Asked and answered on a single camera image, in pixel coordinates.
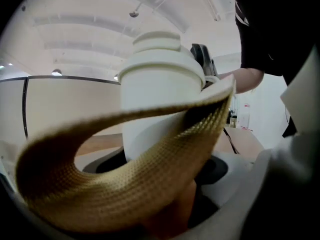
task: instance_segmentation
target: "black shirt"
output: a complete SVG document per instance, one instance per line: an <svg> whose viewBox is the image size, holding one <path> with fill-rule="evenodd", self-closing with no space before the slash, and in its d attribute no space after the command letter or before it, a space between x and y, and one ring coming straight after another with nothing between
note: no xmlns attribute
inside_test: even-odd
<svg viewBox="0 0 320 240"><path fill-rule="evenodd" d="M316 42L317 0L236 0L241 67L283 76L288 85Z"/></svg>

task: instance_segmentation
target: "ceiling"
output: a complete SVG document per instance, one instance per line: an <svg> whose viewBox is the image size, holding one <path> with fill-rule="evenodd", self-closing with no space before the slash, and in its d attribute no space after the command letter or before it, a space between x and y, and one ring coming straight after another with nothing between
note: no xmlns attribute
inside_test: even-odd
<svg viewBox="0 0 320 240"><path fill-rule="evenodd" d="M143 32L179 33L213 57L240 51L234 0L25 0L0 41L0 58L31 75L113 80ZM138 11L137 17L130 13Z"/></svg>

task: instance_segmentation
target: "ceiling light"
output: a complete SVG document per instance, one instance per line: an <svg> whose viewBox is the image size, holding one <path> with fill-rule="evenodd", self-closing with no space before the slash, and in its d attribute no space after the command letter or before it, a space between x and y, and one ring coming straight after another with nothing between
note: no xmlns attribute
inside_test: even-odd
<svg viewBox="0 0 320 240"><path fill-rule="evenodd" d="M56 68L54 71L52 71L51 75L56 76L56 77L61 77L62 72L60 69Z"/></svg>

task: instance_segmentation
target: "black sleeve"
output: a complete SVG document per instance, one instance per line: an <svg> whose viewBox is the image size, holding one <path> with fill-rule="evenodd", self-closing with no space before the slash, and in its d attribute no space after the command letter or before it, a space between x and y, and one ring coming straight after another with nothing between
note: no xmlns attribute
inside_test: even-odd
<svg viewBox="0 0 320 240"><path fill-rule="evenodd" d="M240 33L241 68L253 68L266 74L281 76L281 71L269 56L268 49L260 36L237 18L235 21Z"/></svg>

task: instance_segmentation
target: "person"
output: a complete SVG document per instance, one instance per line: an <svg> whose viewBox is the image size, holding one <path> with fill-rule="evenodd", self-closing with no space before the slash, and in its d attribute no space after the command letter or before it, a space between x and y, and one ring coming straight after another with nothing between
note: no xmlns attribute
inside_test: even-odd
<svg viewBox="0 0 320 240"><path fill-rule="evenodd" d="M283 76L289 85L318 39L317 12L317 0L235 0L241 67L218 77L223 79L233 74L238 93L256 88L265 74ZM290 119L283 136L295 132ZM160 239L184 232L199 203L198 189L193 181L171 205L142 224ZM200 215L198 223L207 217Z"/></svg>

